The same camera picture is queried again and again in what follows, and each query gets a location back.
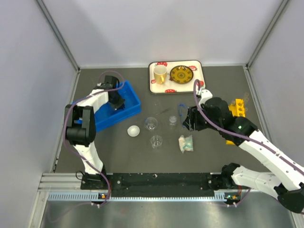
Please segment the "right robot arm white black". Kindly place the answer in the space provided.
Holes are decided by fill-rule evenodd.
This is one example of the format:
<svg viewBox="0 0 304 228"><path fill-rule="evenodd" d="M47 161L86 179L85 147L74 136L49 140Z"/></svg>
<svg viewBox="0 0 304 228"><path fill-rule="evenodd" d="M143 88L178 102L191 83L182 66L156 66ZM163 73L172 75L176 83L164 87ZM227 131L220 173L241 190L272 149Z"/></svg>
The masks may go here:
<svg viewBox="0 0 304 228"><path fill-rule="evenodd" d="M256 172L230 163L221 174L210 175L209 186L215 190L244 186L275 198L291 212L304 212L304 169L275 147L250 120L235 116L226 101L214 97L199 107L188 107L181 116L182 126L190 131L212 129L233 142L263 164L270 172Z"/></svg>

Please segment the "blue plastic compartment bin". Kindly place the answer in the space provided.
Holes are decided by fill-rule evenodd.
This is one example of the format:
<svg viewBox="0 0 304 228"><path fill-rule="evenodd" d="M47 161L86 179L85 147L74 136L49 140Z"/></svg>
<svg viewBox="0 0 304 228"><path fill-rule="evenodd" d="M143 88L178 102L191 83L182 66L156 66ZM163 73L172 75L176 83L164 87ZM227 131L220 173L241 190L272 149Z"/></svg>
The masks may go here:
<svg viewBox="0 0 304 228"><path fill-rule="evenodd" d="M124 99L123 106L117 110L109 102L101 106L95 112L96 132L100 132L141 112L140 99L129 81L125 81L123 88L118 93Z"/></svg>

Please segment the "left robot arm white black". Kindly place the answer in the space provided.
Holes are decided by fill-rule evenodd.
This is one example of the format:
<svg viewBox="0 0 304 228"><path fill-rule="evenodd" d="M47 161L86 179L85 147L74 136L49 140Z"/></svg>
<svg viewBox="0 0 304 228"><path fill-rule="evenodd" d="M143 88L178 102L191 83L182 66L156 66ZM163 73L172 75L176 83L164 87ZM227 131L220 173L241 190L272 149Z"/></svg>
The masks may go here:
<svg viewBox="0 0 304 228"><path fill-rule="evenodd" d="M88 96L65 109L65 141L76 150L85 166L85 173L92 175L91 182L97 188L105 187L108 177L94 143L95 113L105 104L114 111L123 110L125 99L118 93L121 88L117 77L105 76L104 82L98 83Z"/></svg>

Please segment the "round glass flask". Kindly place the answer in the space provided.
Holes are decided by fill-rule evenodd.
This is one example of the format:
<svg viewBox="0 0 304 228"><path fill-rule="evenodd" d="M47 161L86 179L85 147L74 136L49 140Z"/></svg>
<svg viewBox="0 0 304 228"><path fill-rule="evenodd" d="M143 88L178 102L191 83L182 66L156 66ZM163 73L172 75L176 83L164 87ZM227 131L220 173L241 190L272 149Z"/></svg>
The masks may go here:
<svg viewBox="0 0 304 228"><path fill-rule="evenodd" d="M144 120L144 127L146 130L152 132L157 129L158 121L154 117L148 117Z"/></svg>

